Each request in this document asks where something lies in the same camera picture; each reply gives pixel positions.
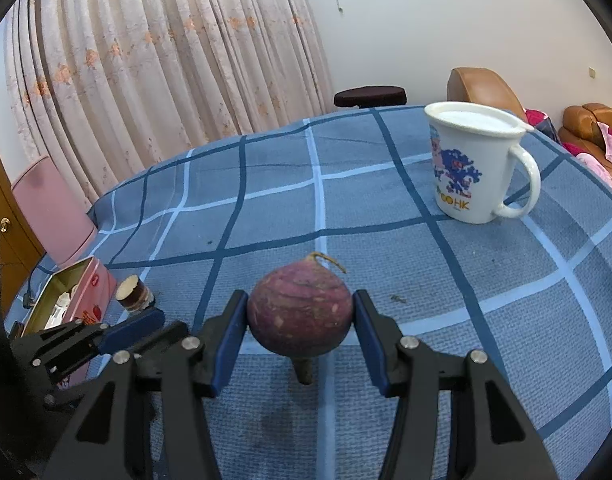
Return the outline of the pink metal tin box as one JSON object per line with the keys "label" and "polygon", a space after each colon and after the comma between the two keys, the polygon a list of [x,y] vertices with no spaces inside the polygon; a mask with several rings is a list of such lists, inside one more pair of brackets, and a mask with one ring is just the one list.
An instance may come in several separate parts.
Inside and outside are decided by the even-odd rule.
{"label": "pink metal tin box", "polygon": [[60,393],[85,381],[108,324],[104,316],[117,282],[95,257],[52,275],[10,344],[33,400],[56,406]]}

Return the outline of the white cartoon mug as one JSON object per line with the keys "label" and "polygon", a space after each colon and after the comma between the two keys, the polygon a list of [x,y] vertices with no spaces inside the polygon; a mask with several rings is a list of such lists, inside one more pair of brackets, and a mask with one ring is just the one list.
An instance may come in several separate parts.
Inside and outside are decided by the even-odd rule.
{"label": "white cartoon mug", "polygon": [[[521,146],[535,129],[499,108],[470,102],[435,102],[424,107],[429,125],[435,200],[455,220],[484,224],[519,219],[532,211],[541,191],[537,162]],[[528,178],[522,207],[504,203],[516,165]]]}

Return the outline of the dark round stool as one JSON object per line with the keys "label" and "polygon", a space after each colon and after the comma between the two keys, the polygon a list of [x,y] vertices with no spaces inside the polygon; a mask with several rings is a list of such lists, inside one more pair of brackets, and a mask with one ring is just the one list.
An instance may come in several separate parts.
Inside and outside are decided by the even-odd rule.
{"label": "dark round stool", "polygon": [[407,104],[406,90],[396,86],[364,86],[337,92],[333,104],[339,108],[370,108]]}

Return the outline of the brown leather sofa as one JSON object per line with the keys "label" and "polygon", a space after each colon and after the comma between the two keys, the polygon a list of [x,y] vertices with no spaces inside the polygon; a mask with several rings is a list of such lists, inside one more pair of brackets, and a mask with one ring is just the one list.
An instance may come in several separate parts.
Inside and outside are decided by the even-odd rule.
{"label": "brown leather sofa", "polygon": [[612,178],[612,164],[604,157],[604,142],[598,123],[612,128],[612,107],[601,103],[569,106],[563,113],[558,135],[562,144],[591,154]]}

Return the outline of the wooden door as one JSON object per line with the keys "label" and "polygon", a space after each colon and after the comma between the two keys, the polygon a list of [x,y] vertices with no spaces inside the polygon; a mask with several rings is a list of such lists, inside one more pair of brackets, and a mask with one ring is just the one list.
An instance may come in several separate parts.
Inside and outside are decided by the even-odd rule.
{"label": "wooden door", "polygon": [[0,159],[1,312],[7,315],[44,250],[18,207]]}

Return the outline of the floral beige curtain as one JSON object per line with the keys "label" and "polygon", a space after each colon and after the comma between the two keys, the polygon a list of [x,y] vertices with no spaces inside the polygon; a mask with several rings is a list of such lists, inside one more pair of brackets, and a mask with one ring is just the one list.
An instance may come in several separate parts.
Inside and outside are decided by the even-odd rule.
{"label": "floral beige curtain", "polygon": [[24,152],[83,207],[191,148],[332,108],[307,0],[16,0],[3,24]]}

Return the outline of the sandwich cookie stack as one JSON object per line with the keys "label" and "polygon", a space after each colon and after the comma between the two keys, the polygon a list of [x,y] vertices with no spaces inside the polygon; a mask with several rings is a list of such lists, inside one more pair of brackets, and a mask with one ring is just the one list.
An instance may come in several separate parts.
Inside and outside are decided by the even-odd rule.
{"label": "sandwich cookie stack", "polygon": [[115,298],[129,315],[155,306],[153,292],[136,274],[129,275],[118,286]]}

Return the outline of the printed paper leaflet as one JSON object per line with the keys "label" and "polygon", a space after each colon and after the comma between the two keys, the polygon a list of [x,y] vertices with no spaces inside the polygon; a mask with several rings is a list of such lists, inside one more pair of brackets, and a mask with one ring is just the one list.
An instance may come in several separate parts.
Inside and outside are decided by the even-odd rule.
{"label": "printed paper leaflet", "polygon": [[66,292],[62,292],[58,296],[44,325],[46,330],[48,328],[59,326],[63,323],[68,323],[74,319],[74,313],[70,312],[69,309],[71,301],[74,299],[74,295],[76,295],[77,290],[78,286],[74,285],[71,287],[71,289],[66,290]]}

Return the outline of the purple round turnip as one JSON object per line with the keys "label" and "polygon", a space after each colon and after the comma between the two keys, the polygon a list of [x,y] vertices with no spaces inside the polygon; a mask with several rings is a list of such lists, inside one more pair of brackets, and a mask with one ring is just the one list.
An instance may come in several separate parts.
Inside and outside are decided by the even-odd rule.
{"label": "purple round turnip", "polygon": [[315,359],[337,348],[353,322],[351,292],[329,263],[345,270],[323,252],[312,252],[265,275],[247,301],[257,342],[288,358],[304,386],[315,380]]}

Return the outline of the blue plaid tablecloth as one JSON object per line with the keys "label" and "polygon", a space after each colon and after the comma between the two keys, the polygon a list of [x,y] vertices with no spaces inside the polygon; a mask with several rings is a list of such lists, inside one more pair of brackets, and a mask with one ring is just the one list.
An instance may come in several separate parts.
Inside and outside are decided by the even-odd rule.
{"label": "blue plaid tablecloth", "polygon": [[192,327],[324,252],[403,332],[483,349],[574,479],[612,430],[612,191],[545,136],[522,144],[541,173],[535,208],[470,226],[437,207],[421,107],[304,119],[124,181],[91,208],[88,252]]}

